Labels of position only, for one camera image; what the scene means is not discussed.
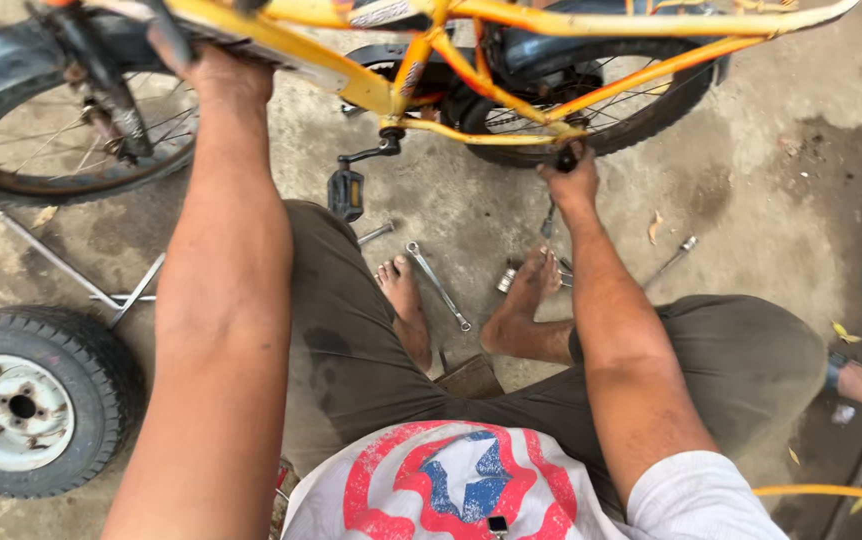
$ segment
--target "bare foot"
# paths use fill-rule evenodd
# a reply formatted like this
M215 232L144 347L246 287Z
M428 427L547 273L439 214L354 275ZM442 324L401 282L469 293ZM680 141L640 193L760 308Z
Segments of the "bare foot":
M508 354L505 342L517 325L535 321L538 306L561 288L561 270L554 251L536 245L528 252L524 264L514 276L508 298L491 313L481 328L481 345L489 353Z
M388 297L397 318L394 332L404 345L404 350L422 371L431 369L431 339L428 337L422 295L418 292L411 263L400 254L394 262L386 260L377 267L377 285Z

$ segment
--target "wooden block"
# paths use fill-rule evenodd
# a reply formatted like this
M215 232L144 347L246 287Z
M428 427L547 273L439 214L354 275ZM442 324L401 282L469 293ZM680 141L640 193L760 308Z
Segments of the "wooden block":
M435 378L435 385L448 394L466 400L486 400L504 395L495 372L484 354L475 354L460 366Z

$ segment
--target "hand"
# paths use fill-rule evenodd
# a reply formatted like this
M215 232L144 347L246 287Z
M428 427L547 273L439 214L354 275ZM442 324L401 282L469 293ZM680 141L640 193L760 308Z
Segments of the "hand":
M594 167L594 149L572 140L568 143L578 166L569 173L553 166L537 166L537 174L548 183L551 198L557 203L565 223L582 215L595 215L594 197L598 193L598 173Z
M210 96L233 96L267 104L275 91L275 70L238 59L221 49L204 45L197 50L199 58L191 65L179 65L174 51L157 25L151 24L148 42L175 75L184 79L197 92L201 101Z

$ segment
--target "yellow hose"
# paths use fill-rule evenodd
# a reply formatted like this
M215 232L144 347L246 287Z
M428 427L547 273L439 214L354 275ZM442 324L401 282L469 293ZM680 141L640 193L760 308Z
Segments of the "yellow hose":
M758 497L769 495L843 495L845 497L862 497L862 487L849 487L846 485L830 485L823 483L799 483L789 485L766 485L755 487L751 490Z

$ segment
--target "bicycle frame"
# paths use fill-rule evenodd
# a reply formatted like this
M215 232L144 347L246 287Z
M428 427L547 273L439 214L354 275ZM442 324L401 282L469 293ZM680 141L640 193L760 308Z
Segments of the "bicycle frame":
M343 30L374 30L374 24L363 25L364 16L355 14L353 0L273 0L259 9L255 17L242 15L232 7L215 0L167 0L172 12L220 32L250 38L317 74L326 90L380 116L382 128L420 129L435 132L466 144L536 145L550 144L581 137L583 129L570 126L564 119L604 99L686 68L714 60L741 49L764 43L780 35L832 22L842 17L860 0L840 0L830 6L780 14L743 15L744 9L764 11L762 2L735 0L735 15L657 15L667 6L700 4L703 0L664 0L651 6L648 14L633 15L632 0L627 0L627 15L559 13L532 7L505 4L498 0L398 0L365 5L396 8L424 14L431 20L428 30L413 35L394 81L385 80L372 70L345 58L327 47L288 29L281 23L297 23ZM104 0L103 4L113 3ZM769 6L771 11L786 11L783 6ZM472 19L478 43L475 65L451 43L445 24L451 19ZM651 37L678 38L719 36L721 39L673 56L629 76L613 81L568 103L542 111L498 87L485 60L481 46L484 23L496 22L531 32L563 37ZM405 111L433 103L440 96L412 96L433 51L437 51L454 72L474 92L515 110L521 117L544 126L550 134L468 134L431 120L412 118Z

